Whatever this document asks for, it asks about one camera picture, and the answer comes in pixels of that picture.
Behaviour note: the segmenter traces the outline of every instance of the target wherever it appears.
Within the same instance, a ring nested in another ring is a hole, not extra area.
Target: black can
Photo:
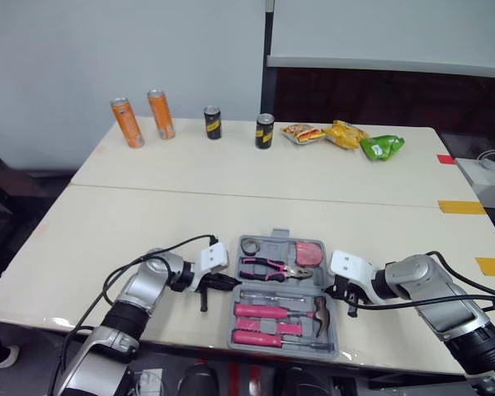
[[[205,130],[209,139],[220,139],[222,137],[222,120],[220,119],[220,108],[218,106],[206,106],[204,108]]]
[[[275,118],[271,114],[260,114],[257,117],[257,131],[255,132],[255,145],[260,149],[271,147],[273,139],[273,123]]]

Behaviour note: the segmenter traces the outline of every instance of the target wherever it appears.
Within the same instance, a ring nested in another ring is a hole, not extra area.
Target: green snack bag
[[[375,159],[387,161],[402,148],[405,140],[398,136],[386,134],[385,136],[363,139],[360,144],[370,161]]]

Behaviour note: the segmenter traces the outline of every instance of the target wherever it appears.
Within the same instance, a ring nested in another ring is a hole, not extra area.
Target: orange can
[[[147,97],[156,120],[159,137],[162,139],[173,138],[175,136],[174,126],[172,125],[171,112],[168,110],[165,92],[161,89],[151,89],[147,92]]]
[[[125,136],[126,143],[130,147],[141,147],[144,145],[143,136],[139,130],[138,121],[135,119],[132,106],[126,97],[118,97],[110,102],[115,119]]]

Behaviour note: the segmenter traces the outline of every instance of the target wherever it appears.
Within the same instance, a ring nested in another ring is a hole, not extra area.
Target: pink-handled pliers
[[[254,279],[255,281],[277,281],[283,282],[287,278],[305,279],[311,278],[314,274],[311,270],[300,268],[298,266],[287,266],[285,262],[268,260],[262,257],[241,257],[240,262],[242,264],[258,264],[260,266],[267,266],[274,270],[269,274],[255,274],[252,271],[240,271],[239,275],[244,279]]]

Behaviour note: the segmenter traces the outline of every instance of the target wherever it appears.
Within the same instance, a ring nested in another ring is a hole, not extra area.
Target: metal can lid
[[[126,97],[117,97],[113,101],[110,101],[110,106],[123,106],[126,105],[129,100]]]
[[[268,113],[259,114],[257,117],[257,122],[263,125],[273,124],[275,117]]]
[[[148,97],[162,97],[163,95],[165,95],[165,92],[157,88],[151,89],[147,92]]]
[[[204,107],[204,114],[208,116],[214,116],[220,113],[220,108],[218,106],[206,106]]]

